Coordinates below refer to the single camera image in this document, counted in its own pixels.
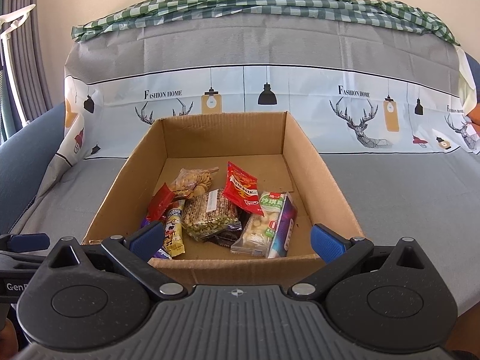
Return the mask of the person's left hand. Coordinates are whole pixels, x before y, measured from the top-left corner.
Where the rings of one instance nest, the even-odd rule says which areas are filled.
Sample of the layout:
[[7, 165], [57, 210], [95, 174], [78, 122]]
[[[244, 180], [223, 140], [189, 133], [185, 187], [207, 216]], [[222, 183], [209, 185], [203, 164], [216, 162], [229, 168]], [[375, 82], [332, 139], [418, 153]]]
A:
[[16, 330], [13, 323], [5, 320], [4, 328], [0, 331], [0, 360], [13, 358], [19, 350]]

